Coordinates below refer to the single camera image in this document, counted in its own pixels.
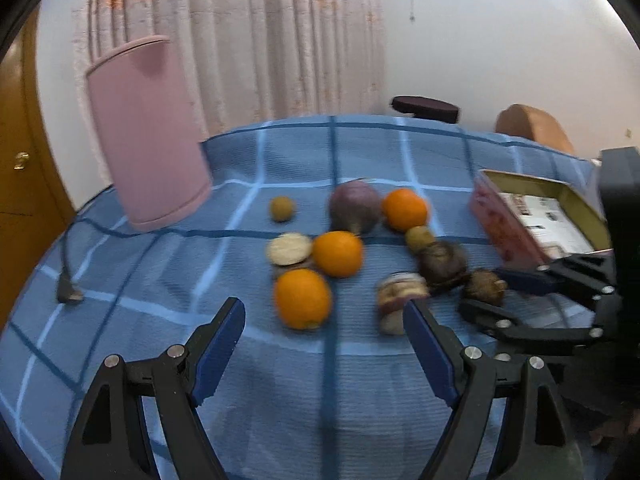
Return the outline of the blue plaid tablecloth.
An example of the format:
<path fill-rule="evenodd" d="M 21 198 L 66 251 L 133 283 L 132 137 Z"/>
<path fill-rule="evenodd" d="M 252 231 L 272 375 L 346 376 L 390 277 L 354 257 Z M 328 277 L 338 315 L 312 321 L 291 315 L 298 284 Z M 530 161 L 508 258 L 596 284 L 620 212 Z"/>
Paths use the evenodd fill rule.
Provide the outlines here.
<path fill-rule="evenodd" d="M 337 185 L 408 190 L 432 231 L 472 263 L 499 258 L 469 210 L 483 169 L 585 191 L 591 162 L 501 133 L 400 117 L 266 122 L 205 142 L 212 195 L 156 232 L 127 221 L 107 188 L 35 267 L 1 336 L 1 415 L 44 478 L 61 473 L 80 404 L 103 360 L 154 358 L 224 303 L 242 336 L 200 415 L 242 479 L 405 479 L 447 417 L 409 341 L 378 327 L 376 286 L 416 264 L 386 226 L 331 226 Z"/>

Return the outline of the small green-brown kiwi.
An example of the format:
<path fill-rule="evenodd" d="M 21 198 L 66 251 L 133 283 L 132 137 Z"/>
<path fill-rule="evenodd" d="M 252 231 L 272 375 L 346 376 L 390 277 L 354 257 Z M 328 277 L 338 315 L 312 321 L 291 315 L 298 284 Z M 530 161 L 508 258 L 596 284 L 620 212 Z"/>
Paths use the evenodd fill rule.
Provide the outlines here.
<path fill-rule="evenodd" d="M 414 226 L 405 232 L 405 242 L 413 255 L 420 254 L 422 250 L 436 242 L 436 236 L 427 226 Z"/>

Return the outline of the dark brown mangosteen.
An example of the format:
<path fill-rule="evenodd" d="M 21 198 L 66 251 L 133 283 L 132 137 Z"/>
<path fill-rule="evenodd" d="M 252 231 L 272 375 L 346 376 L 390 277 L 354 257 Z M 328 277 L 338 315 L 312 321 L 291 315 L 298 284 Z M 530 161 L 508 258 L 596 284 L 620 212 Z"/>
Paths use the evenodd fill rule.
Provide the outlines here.
<path fill-rule="evenodd" d="M 429 288 L 442 288 L 457 283 L 469 271 L 468 253 L 459 243 L 439 240 L 420 250 L 418 272 Z"/>

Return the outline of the cut white-fleshed fruit half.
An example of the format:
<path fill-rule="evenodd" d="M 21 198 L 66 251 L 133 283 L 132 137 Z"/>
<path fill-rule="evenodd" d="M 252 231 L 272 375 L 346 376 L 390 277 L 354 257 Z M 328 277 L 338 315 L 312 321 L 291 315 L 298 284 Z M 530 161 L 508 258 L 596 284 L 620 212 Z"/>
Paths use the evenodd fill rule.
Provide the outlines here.
<path fill-rule="evenodd" d="M 312 266 L 312 240 L 302 233 L 287 232 L 274 238 L 266 247 L 266 257 L 273 278 L 288 271 Z"/>

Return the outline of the pink cylindrical bin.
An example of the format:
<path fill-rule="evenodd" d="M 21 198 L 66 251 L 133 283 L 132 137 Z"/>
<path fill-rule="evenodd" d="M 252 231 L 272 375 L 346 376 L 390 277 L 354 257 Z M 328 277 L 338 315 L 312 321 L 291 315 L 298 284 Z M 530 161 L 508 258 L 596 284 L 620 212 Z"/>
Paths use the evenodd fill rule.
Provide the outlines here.
<path fill-rule="evenodd" d="M 86 81 L 96 137 L 131 226 L 153 231 L 193 214 L 213 182 L 170 40 L 128 42 L 96 60 Z"/>

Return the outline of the pink floral curtain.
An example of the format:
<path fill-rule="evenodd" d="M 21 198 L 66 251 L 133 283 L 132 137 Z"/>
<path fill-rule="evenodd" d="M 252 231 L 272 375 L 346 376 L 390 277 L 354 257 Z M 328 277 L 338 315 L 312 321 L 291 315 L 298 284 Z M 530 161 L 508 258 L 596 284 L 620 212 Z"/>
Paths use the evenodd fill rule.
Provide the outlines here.
<path fill-rule="evenodd" d="M 75 0 L 72 15 L 78 87 L 116 48 L 169 38 L 202 139 L 382 106 L 382 0 Z"/>

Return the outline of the orange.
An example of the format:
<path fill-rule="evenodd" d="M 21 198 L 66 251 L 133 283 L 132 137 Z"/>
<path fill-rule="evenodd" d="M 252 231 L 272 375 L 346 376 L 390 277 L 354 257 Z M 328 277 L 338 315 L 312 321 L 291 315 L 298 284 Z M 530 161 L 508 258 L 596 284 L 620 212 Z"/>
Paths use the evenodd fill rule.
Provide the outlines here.
<path fill-rule="evenodd" d="M 273 303 L 280 320 L 291 330 L 315 330 L 331 314 L 332 292 L 322 275 L 298 269 L 276 279 Z"/>
<path fill-rule="evenodd" d="M 350 278 L 362 267 L 364 245 L 348 231 L 329 231 L 312 242 L 314 265 L 330 278 Z"/>
<path fill-rule="evenodd" d="M 416 226 L 425 226 L 430 208 L 427 201 L 410 188 L 396 188 L 383 198 L 382 214 L 392 230 L 405 233 Z"/>

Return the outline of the wooden door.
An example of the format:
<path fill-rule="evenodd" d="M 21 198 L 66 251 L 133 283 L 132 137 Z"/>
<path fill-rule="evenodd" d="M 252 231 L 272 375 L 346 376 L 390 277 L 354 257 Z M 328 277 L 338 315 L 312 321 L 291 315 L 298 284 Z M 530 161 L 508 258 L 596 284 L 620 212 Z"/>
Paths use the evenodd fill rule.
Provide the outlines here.
<path fill-rule="evenodd" d="M 1 62 L 1 322 L 35 265 L 70 224 L 75 209 L 55 165 L 37 90 L 38 13 L 32 12 Z M 30 155 L 14 170 L 15 155 Z"/>

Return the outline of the pink metal tin tray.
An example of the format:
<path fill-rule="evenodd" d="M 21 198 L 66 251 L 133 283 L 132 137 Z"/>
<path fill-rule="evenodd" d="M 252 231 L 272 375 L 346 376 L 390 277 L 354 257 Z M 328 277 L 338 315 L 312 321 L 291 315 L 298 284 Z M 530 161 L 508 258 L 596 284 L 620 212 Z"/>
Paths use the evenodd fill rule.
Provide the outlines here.
<path fill-rule="evenodd" d="M 562 181 L 480 170 L 469 207 L 511 269 L 612 248 L 602 214 Z"/>

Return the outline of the dark round stool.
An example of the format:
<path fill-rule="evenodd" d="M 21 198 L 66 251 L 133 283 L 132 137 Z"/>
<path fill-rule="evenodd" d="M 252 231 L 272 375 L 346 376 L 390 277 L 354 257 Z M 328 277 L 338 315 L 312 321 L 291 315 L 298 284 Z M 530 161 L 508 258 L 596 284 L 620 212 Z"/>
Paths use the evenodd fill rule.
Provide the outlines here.
<path fill-rule="evenodd" d="M 456 124 L 460 114 L 460 108 L 454 104 L 424 96 L 394 96 L 390 107 L 400 114 L 447 124 Z"/>

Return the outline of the small brown longan fruit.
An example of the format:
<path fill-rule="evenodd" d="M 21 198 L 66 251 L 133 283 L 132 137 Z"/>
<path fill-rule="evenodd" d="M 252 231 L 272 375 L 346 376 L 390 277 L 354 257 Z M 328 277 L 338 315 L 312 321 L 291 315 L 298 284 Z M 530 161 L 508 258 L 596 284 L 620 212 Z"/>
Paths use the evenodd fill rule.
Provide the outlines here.
<path fill-rule="evenodd" d="M 270 200 L 270 217 L 274 222 L 288 222 L 296 215 L 296 203 L 288 196 L 276 196 Z"/>

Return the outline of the small dark brown fruit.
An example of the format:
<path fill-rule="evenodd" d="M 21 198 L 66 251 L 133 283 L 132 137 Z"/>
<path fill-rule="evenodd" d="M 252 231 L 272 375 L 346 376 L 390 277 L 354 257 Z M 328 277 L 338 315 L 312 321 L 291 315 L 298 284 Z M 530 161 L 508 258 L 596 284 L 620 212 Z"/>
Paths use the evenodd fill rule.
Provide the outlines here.
<path fill-rule="evenodd" d="M 464 299 L 471 299 L 494 307 L 503 305 L 504 296 L 508 284 L 497 274 L 487 269 L 476 269 L 471 272 L 468 280 L 463 286 L 461 296 Z"/>

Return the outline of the purple round fruit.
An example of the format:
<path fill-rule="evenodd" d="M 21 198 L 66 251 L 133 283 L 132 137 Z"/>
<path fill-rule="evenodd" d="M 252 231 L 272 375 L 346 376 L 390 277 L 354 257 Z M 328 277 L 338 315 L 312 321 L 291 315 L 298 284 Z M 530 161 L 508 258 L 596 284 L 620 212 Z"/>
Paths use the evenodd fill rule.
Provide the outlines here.
<path fill-rule="evenodd" d="M 381 220 L 382 197 L 362 179 L 340 184 L 329 199 L 330 226 L 355 235 L 370 233 Z"/>

